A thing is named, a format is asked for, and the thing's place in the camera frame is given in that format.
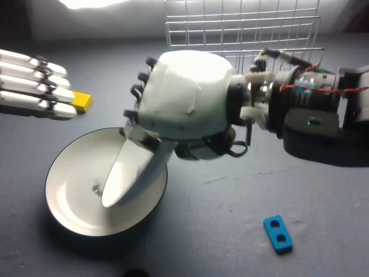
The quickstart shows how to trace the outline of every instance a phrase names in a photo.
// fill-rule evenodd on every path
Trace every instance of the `dish rack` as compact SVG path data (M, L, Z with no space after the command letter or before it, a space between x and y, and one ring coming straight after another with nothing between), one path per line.
M201 50L248 71L265 47L284 50L318 63L324 49L314 48L320 0L164 0L170 51ZM289 64L268 59L267 71Z

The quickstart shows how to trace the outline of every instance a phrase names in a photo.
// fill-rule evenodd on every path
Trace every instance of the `round plate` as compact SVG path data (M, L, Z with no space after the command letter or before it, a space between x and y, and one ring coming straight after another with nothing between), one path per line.
M119 128L97 130L73 141L54 160L45 191L61 225L82 235L111 235L131 228L154 209L165 191L167 169L129 203L110 208L101 204L105 181L125 140Z

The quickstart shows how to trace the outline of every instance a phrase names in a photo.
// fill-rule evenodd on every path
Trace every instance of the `white plate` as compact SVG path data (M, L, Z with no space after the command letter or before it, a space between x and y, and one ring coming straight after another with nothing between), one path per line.
M131 228L154 209L167 184L167 169L127 204L110 208L101 204L104 184L125 140L119 128L97 130L59 154L48 172L45 191L49 209L61 225L82 235L111 235ZM146 161L142 155L136 158Z

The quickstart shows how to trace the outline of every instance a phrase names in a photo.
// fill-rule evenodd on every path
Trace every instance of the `robotic arm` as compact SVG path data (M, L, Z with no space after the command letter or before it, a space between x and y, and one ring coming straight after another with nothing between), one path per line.
M42 57L0 50L0 113L66 120L76 116L74 93L61 66Z
M293 65L266 72L266 57ZM149 58L149 73L134 85L135 109L126 110L128 138L156 149L171 143L182 159L242 156L253 124L284 140L298 158L336 166L369 166L369 66L327 72L283 51L265 49L250 73L236 74L224 58L200 51ZM340 127L338 106L346 105ZM232 125L245 126L235 141ZM232 151L233 145L244 151Z

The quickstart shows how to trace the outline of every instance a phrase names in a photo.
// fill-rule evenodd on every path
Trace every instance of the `yellow sponge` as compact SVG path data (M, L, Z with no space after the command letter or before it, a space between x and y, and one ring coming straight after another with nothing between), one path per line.
M92 104L92 96L77 91L73 91L73 93L74 101L71 103L71 105L81 113L87 112Z

